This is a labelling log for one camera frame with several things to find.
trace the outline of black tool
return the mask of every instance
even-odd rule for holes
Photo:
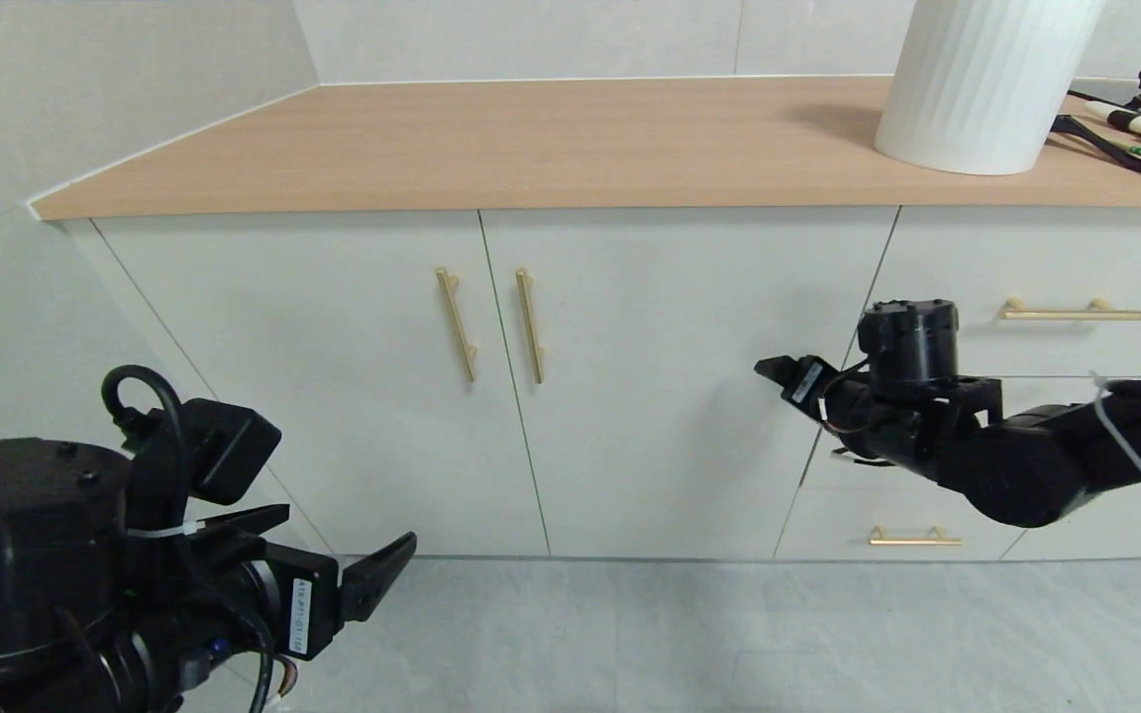
[[[1141,380],[1114,382],[1095,402],[1003,416],[998,379],[958,373],[957,329],[946,299],[874,303],[857,326],[866,359],[851,370],[819,356],[775,356],[755,373],[861,461],[963,493],[1000,522],[1042,527],[1103,492],[1141,484]]]
[[[118,398],[144,380],[161,410]],[[326,554],[268,543],[289,505],[184,525],[187,496],[232,504],[281,432],[252,410],[178,402],[160,374],[119,366],[103,396],[135,457],[87,444],[0,440],[0,713],[168,712],[242,650],[314,658],[372,616],[416,551],[395,538],[339,573]]]
[[[1123,165],[1131,171],[1140,172],[1141,175],[1140,157],[1136,157],[1134,154],[1130,154],[1128,151],[1112,144],[1112,141],[1103,139],[1100,135],[1091,131],[1090,127],[1078,122],[1076,118],[1069,116],[1069,114],[1060,114],[1059,116],[1055,116],[1054,123],[1050,127],[1050,131],[1051,133],[1065,133],[1091,141],[1095,148],[1100,149],[1109,159],[1119,163],[1119,165]]]

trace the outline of tile floor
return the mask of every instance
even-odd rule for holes
[[[254,669],[185,712],[244,710]],[[421,559],[284,710],[1141,713],[1141,560]]]

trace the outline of white vase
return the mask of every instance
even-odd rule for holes
[[[874,148],[963,175],[1037,162],[1104,0],[919,0]]]

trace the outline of white cabinet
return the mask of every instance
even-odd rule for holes
[[[1141,211],[903,208],[871,298],[937,297],[958,306],[963,373],[1141,375],[1141,319],[1000,319],[1012,297],[1037,311],[1094,298],[1141,310]]]
[[[1141,484],[1106,492],[1059,522],[1025,533],[1005,559],[1141,557]]]
[[[1002,379],[1002,413],[1013,416],[1050,403],[1069,405],[1092,402],[1097,392],[1098,388],[1091,379]],[[845,455],[834,455],[832,452],[840,446],[842,444],[837,438],[822,432],[812,461],[807,467],[804,487],[937,487],[923,476],[906,469],[877,469],[855,463]]]
[[[99,227],[218,397],[284,431],[270,465],[335,551],[412,529],[424,553],[548,552],[475,212]]]
[[[936,484],[926,491],[806,487],[786,520],[777,558],[1000,559],[1020,532]]]
[[[816,426],[753,365],[842,356],[893,214],[484,211],[552,554],[772,556]]]

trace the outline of drawer handle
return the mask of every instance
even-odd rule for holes
[[[466,379],[469,383],[475,383],[475,357],[478,356],[478,348],[469,343],[466,338],[466,325],[461,322],[461,308],[456,307],[456,287],[461,285],[459,276],[448,273],[446,267],[439,267],[434,272],[439,276],[439,287],[443,289],[443,302],[447,306],[448,315],[452,315],[452,329],[456,330],[456,347],[461,349],[461,360],[466,364]]]
[[[526,317],[526,343],[531,347],[531,366],[535,370],[535,383],[544,383],[544,348],[535,334],[535,308],[531,306],[531,285],[535,283],[526,270],[517,270],[517,294],[521,299],[521,315]]]
[[[924,536],[888,536],[888,533],[883,532],[882,525],[875,525],[873,530],[869,530],[869,538],[866,541],[868,544],[880,545],[880,544],[899,544],[909,546],[932,546],[932,545],[957,545],[963,544],[961,538],[955,536],[945,536],[945,530],[934,525],[931,529],[926,532]]]
[[[1022,321],[1087,321],[1087,322],[1138,322],[1141,319],[1141,310],[1117,310],[1101,297],[1091,299],[1091,306],[1085,310],[1033,310],[1022,299],[1012,297],[1006,299],[1002,309],[997,311],[1000,319],[1022,319]]]

